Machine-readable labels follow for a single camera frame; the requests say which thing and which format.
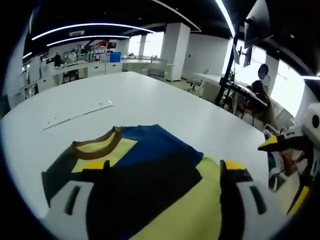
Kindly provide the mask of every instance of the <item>black ceiling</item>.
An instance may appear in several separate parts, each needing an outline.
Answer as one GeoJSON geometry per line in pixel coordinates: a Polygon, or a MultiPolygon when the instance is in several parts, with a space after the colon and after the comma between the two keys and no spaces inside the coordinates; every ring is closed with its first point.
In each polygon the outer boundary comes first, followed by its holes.
{"type": "MultiPolygon", "coordinates": [[[[233,23],[242,22],[256,0],[222,0],[233,23]]],[[[161,0],[162,3],[177,10],[201,29],[201,34],[229,38],[231,36],[215,0],[193,0],[188,3],[177,0],[161,0]]],[[[261,44],[269,50],[280,50],[280,57],[292,62],[300,74],[316,75],[320,72],[320,23],[318,11],[320,1],[266,0],[274,37],[261,44]]],[[[153,0],[45,0],[32,22],[32,32],[28,35],[25,53],[39,53],[46,44],[70,38],[69,32],[85,30],[85,35],[121,35],[129,28],[95,26],[66,29],[51,33],[37,40],[31,38],[43,32],[83,23],[117,23],[143,27],[163,23],[150,28],[165,30],[165,24],[182,22],[192,31],[197,29],[172,10],[153,0]]],[[[141,34],[143,31],[128,33],[127,36],[141,34]]]]}

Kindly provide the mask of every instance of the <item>white tabletop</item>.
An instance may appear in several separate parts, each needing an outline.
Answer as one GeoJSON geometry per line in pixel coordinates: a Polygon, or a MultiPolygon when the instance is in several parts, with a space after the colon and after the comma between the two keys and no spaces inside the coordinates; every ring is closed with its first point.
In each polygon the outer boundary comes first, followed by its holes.
{"type": "Polygon", "coordinates": [[[262,132],[210,102],[135,72],[89,77],[51,88],[19,104],[1,123],[9,170],[38,218],[48,211],[40,173],[72,141],[97,138],[112,126],[159,124],[217,163],[235,159],[246,164],[254,179],[268,185],[267,154],[257,150],[265,141],[262,132]],[[55,114],[101,100],[111,100],[113,106],[43,130],[55,114]]]}
{"type": "Polygon", "coordinates": [[[203,74],[203,73],[195,73],[193,75],[197,79],[200,79],[202,81],[214,84],[214,85],[219,85],[221,76],[215,76],[215,75],[210,75],[210,74],[203,74]]]}
{"type": "Polygon", "coordinates": [[[149,64],[151,60],[143,60],[143,59],[123,59],[121,63],[123,64],[149,64]]]}

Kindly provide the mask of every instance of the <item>computer monitor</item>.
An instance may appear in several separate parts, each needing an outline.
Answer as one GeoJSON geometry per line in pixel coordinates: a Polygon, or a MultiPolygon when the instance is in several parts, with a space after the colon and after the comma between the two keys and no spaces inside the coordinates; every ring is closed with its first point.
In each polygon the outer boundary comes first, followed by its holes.
{"type": "Polygon", "coordinates": [[[256,0],[244,23],[244,48],[273,36],[266,0],[256,0]]]}
{"type": "Polygon", "coordinates": [[[117,47],[117,43],[113,41],[109,41],[107,44],[107,49],[115,49],[117,47]]]}
{"type": "Polygon", "coordinates": [[[233,50],[234,63],[240,65],[240,56],[239,56],[239,54],[237,52],[237,48],[236,48],[236,46],[234,44],[232,46],[232,50],[233,50]]]}
{"type": "Polygon", "coordinates": [[[251,63],[252,49],[253,49],[253,47],[251,46],[246,50],[245,59],[244,59],[244,63],[243,63],[244,68],[249,66],[251,63]]]}

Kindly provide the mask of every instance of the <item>ceiling light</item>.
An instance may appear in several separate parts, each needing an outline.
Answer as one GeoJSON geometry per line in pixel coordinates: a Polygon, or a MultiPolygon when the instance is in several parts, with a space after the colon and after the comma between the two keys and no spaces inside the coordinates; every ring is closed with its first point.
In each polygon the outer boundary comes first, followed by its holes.
{"type": "Polygon", "coordinates": [[[197,31],[193,31],[193,32],[200,32],[201,33],[201,29],[196,25],[194,24],[190,19],[186,18],[184,15],[182,15],[180,12],[178,12],[177,10],[175,10],[174,8],[168,6],[167,4],[163,3],[162,1],[159,1],[159,0],[151,0],[157,4],[160,4],[161,6],[169,9],[170,11],[174,12],[175,14],[179,15],[181,18],[183,18],[184,20],[186,20],[188,23],[190,23],[192,26],[194,26],[197,31]]]}
{"type": "Polygon", "coordinates": [[[320,76],[302,76],[303,79],[320,80],[320,76]]]}
{"type": "Polygon", "coordinates": [[[50,31],[46,31],[44,33],[41,33],[38,36],[35,36],[32,38],[32,40],[36,40],[38,38],[41,38],[47,34],[51,34],[60,30],[64,30],[64,29],[70,29],[70,28],[77,28],[77,27],[85,27],[85,26],[115,26],[115,27],[123,27],[123,28],[130,28],[130,29],[138,29],[138,30],[142,30],[142,31],[146,31],[146,32],[150,32],[150,33],[155,33],[155,31],[146,29],[146,28],[142,28],[142,27],[138,27],[138,26],[130,26],[130,25],[124,25],[124,24],[117,24],[117,23],[81,23],[81,24],[74,24],[74,25],[69,25],[69,26],[62,26],[56,29],[52,29],[50,31]]]}
{"type": "Polygon", "coordinates": [[[67,41],[72,41],[72,40],[77,40],[77,39],[89,39],[89,38],[124,38],[124,39],[129,39],[129,36],[117,36],[117,35],[92,35],[92,36],[78,36],[78,37],[73,37],[73,38],[68,38],[65,40],[60,40],[60,41],[55,41],[53,43],[47,44],[47,47],[55,45],[55,44],[60,44],[63,42],[67,41]]]}
{"type": "Polygon", "coordinates": [[[24,56],[22,57],[22,59],[25,59],[26,57],[30,56],[31,54],[32,54],[32,52],[29,52],[28,54],[24,55],[24,56]]]}
{"type": "Polygon", "coordinates": [[[222,12],[222,14],[224,16],[224,19],[226,20],[226,23],[229,26],[230,32],[232,34],[232,37],[235,37],[236,32],[235,32],[234,26],[233,26],[233,24],[231,22],[231,18],[229,16],[228,12],[227,12],[227,9],[226,9],[224,3],[222,2],[222,0],[215,0],[215,2],[216,2],[216,4],[218,4],[218,6],[219,6],[219,8],[220,8],[220,10],[221,10],[221,12],[222,12]]]}

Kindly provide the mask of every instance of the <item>white column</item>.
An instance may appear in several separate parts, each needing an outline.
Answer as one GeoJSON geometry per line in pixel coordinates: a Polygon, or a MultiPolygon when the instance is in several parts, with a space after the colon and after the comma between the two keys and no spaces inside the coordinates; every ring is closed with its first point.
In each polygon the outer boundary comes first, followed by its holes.
{"type": "Polygon", "coordinates": [[[140,48],[139,48],[139,56],[144,55],[145,45],[146,45],[146,37],[147,35],[141,36],[140,48]]]}
{"type": "Polygon", "coordinates": [[[190,28],[183,23],[171,23],[166,26],[163,37],[161,58],[173,64],[171,81],[179,81],[185,63],[190,28]]]}
{"type": "Polygon", "coordinates": [[[274,89],[275,86],[275,82],[276,82],[276,77],[277,77],[277,73],[278,73],[278,66],[279,66],[279,60],[273,58],[272,56],[266,55],[266,59],[265,59],[265,64],[268,65],[269,67],[269,77],[271,79],[270,84],[269,84],[269,92],[268,95],[270,96],[272,93],[272,90],[274,89]]]}
{"type": "Polygon", "coordinates": [[[121,52],[121,55],[128,55],[130,39],[118,40],[116,44],[116,52],[121,52]]]}

